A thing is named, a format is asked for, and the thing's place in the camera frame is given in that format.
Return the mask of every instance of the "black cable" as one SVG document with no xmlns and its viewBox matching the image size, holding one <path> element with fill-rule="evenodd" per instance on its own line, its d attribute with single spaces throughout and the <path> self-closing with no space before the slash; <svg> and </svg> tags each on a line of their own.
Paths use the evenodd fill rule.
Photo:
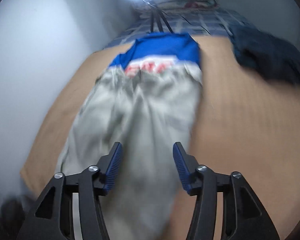
<svg viewBox="0 0 300 240">
<path fill-rule="evenodd" d="M 174 33 L 172 28 L 170 27 L 170 24 L 168 22 L 168 20 L 165 18 L 165 16 L 163 15 L 162 11 L 158 11 L 158 14 L 160 15 L 160 17 L 162 18 L 163 22 L 165 23 L 165 25 L 167 26 L 167 28 L 169 29 L 169 31 L 171 33 Z"/>
<path fill-rule="evenodd" d="M 146 2 L 145 0 L 143 0 L 143 1 L 144 1 L 147 5 L 150 5 L 151 7 L 155 8 L 156 10 L 158 10 L 158 11 L 164 13 L 164 14 L 165 14 L 166 16 L 168 16 L 168 17 L 170 17 L 170 16 L 172 16 L 172 15 L 178 15 L 178 16 L 182 17 L 184 20 L 186 20 L 186 22 L 189 23 L 190 25 L 192 25 L 192 26 L 197 26 L 197 25 L 191 24 L 191 23 L 190 23 L 186 18 L 184 18 L 181 14 L 172 14 L 172 15 L 168 15 L 168 14 L 166 14 L 164 11 L 162 11 L 161 9 L 157 8 L 156 6 L 151 5 L 149 2 Z M 210 32 L 209 32 L 206 28 L 204 28 L 202 25 L 200 25 L 200 27 L 201 27 L 202 29 L 204 29 L 204 30 L 206 31 L 206 33 L 208 33 L 209 35 L 211 35 Z"/>
</svg>

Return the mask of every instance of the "dark blue cloth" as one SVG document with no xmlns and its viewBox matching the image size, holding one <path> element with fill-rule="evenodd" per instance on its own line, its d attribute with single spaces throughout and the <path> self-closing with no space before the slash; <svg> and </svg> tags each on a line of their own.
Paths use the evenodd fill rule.
<svg viewBox="0 0 300 240">
<path fill-rule="evenodd" d="M 300 52 L 288 41 L 246 26 L 232 25 L 234 55 L 266 80 L 300 84 Z"/>
<path fill-rule="evenodd" d="M 119 54 L 110 66 L 121 65 L 125 69 L 129 62 L 149 55 L 174 55 L 179 60 L 192 61 L 200 66 L 199 45 L 188 33 L 151 33 L 137 39 L 124 54 Z"/>
</svg>

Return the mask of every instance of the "blue gripper pad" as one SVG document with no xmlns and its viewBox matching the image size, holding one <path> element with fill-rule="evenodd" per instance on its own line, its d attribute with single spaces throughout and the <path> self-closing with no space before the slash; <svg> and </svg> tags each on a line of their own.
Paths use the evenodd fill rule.
<svg viewBox="0 0 300 240">
<path fill-rule="evenodd" d="M 103 192 L 105 195 L 113 188 L 122 161 L 122 144 L 114 143 L 108 155 L 102 156 L 97 164 L 103 174 Z"/>
<path fill-rule="evenodd" d="M 173 159 L 183 189 L 190 196 L 197 195 L 198 189 L 202 186 L 202 183 L 195 175 L 195 169 L 199 166 L 197 160 L 193 156 L 186 154 L 180 142 L 176 142 L 173 145 Z"/>
</svg>

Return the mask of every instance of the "metal screw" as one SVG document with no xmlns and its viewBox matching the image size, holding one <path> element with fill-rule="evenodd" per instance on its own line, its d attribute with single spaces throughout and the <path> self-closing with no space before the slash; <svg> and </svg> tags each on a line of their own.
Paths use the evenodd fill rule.
<svg viewBox="0 0 300 240">
<path fill-rule="evenodd" d="M 89 171 L 94 172 L 94 171 L 98 171 L 98 170 L 99 170 L 99 168 L 95 165 L 89 167 Z"/>
<path fill-rule="evenodd" d="M 63 173 L 62 172 L 58 172 L 58 173 L 54 174 L 54 177 L 56 179 L 61 179 L 63 177 Z"/>
<path fill-rule="evenodd" d="M 234 176 L 236 179 L 240 179 L 242 177 L 242 174 L 240 172 L 235 171 L 232 173 L 232 176 Z"/>
<path fill-rule="evenodd" d="M 206 171 L 206 170 L 207 170 L 207 166 L 199 165 L 199 166 L 197 167 L 197 170 L 198 170 L 198 171 Z"/>
</svg>

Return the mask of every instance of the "navy towel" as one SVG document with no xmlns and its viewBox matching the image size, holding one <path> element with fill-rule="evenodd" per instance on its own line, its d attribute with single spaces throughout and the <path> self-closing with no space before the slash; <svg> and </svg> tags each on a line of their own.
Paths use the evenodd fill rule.
<svg viewBox="0 0 300 240">
<path fill-rule="evenodd" d="M 268 33 L 232 25 L 231 42 L 238 63 L 255 69 L 266 80 L 300 84 L 300 52 L 291 43 Z"/>
</svg>

